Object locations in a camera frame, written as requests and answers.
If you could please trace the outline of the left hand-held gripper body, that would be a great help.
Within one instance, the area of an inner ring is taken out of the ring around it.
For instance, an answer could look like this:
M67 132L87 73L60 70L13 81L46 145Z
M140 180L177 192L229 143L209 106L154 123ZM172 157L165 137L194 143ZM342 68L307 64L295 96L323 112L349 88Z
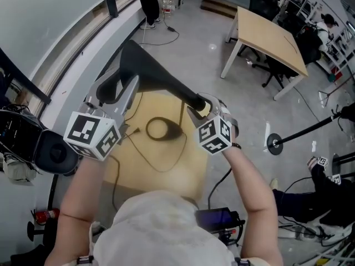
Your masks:
M106 159L128 129L125 115L114 116L115 104L95 106L83 102L79 110L71 114L64 141L82 156Z

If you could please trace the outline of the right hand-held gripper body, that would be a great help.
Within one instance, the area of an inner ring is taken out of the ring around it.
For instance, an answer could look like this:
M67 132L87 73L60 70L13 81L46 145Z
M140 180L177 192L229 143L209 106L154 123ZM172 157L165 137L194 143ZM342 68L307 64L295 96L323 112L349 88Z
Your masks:
M217 115L197 128L197 144L210 155L215 155L231 147L238 135L238 122L231 124Z

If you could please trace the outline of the person's right hand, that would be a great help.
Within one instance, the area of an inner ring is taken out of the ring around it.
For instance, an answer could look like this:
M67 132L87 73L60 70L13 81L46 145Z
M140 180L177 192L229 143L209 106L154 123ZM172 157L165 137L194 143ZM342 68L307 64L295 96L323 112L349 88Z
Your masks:
M229 109L221 100L219 100L220 105L220 115L226 121L232 123L237 123L237 120L231 115Z

